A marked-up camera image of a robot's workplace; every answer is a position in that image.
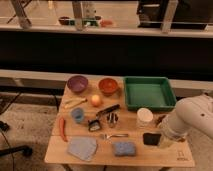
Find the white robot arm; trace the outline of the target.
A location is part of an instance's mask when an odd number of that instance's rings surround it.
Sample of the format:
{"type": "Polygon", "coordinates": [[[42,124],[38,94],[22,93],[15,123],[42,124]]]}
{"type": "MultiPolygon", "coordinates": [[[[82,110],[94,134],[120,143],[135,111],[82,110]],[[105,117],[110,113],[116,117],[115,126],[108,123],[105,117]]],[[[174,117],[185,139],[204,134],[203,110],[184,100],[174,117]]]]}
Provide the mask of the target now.
{"type": "Polygon", "coordinates": [[[191,127],[213,139],[213,97],[203,94],[179,100],[174,112],[165,116],[158,127],[159,148],[185,140],[191,127]]]}

